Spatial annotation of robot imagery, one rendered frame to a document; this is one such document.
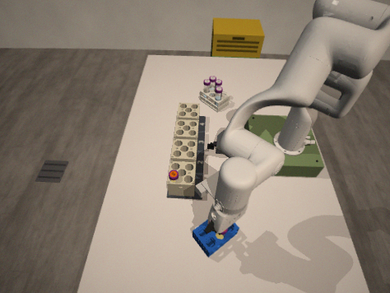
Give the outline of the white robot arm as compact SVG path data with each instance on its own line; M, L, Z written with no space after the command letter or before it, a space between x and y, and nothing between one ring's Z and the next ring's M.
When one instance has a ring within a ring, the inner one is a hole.
M215 212L242 212L251 192L278 173L285 155L297 156L305 145L315 144L308 134L318 111L335 119L350 111L389 45L389 5L372 0L316 0L313 20L275 83L235 111L220 142L229 159L195 186L197 194L202 198L209 193L216 202ZM272 145L244 125L259 109L276 105L291 108Z

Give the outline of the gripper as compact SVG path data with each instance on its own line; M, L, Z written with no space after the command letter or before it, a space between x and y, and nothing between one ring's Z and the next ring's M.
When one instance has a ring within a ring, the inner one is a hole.
M238 214L230 215L222 211L214 212L212 208L215 206L215 203L216 202L213 202L211 209L209 211L208 222L210 223L205 229L207 234L210 233L211 231L215 231L215 233L221 235L223 231L225 231L227 228L232 226L240 217L244 215L248 207L248 203L247 203L247 206L242 211L242 213L240 212Z

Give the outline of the blue tube rack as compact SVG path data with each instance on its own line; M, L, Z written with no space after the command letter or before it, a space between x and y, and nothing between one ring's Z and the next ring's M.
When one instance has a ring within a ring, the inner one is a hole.
M228 242L229 239L233 238L234 235L238 233L238 227L235 223L230 226L225 234L225 237L221 240L217 239L215 231L211 231L208 234L206 233L205 228L207 227L207 222L208 220L193 230L193 238L196 240L206 256L210 257L210 254L214 254L214 251L217 251L219 247L223 246L224 243Z

